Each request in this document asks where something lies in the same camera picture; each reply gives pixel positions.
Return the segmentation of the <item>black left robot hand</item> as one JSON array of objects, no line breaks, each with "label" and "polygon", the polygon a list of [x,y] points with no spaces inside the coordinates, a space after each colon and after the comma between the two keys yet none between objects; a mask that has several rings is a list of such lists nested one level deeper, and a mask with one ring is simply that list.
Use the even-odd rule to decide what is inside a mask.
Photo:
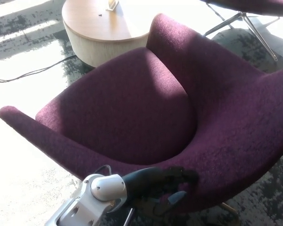
[{"label": "black left robot hand", "polygon": [[123,180],[127,190],[124,206],[162,222],[187,195],[186,191],[179,190],[179,186],[196,186],[199,175],[180,166],[166,169],[149,167],[129,173],[123,176]]}]

